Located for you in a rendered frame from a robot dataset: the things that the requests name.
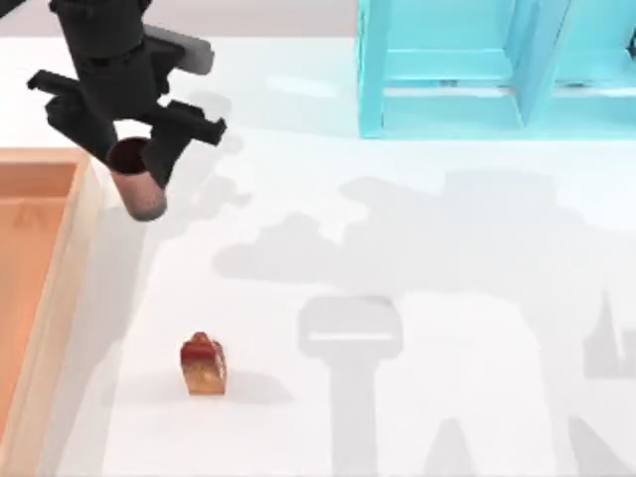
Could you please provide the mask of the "shallow salmon-coloured box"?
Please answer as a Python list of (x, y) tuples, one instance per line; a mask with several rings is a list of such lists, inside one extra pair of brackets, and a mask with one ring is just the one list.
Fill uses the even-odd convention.
[(0, 477), (36, 477), (102, 203), (88, 155), (0, 148)]

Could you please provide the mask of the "brown cup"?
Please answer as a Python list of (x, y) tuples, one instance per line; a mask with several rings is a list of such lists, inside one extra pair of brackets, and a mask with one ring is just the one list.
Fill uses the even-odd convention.
[(137, 222), (151, 222), (167, 209), (164, 190), (155, 182), (142, 160), (147, 140), (129, 137), (111, 147), (106, 157), (110, 177), (129, 216)]

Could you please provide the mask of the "light blue rack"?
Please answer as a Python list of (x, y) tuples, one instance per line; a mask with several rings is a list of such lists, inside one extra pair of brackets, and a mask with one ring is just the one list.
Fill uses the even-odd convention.
[(357, 0), (366, 138), (636, 139), (636, 0)]

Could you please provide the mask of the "pale grey rounded box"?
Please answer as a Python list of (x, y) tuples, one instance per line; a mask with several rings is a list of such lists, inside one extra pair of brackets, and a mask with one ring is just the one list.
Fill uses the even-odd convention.
[(184, 50), (175, 64), (177, 70), (199, 76), (205, 76), (211, 71), (215, 54), (208, 41), (157, 26), (145, 25), (144, 30), (151, 38)]

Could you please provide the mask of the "red and orange small box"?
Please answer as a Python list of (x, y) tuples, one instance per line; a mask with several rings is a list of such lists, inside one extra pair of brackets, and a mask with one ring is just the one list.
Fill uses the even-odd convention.
[(224, 347), (205, 332), (196, 332), (180, 350), (184, 381), (191, 396), (223, 396), (228, 368)]

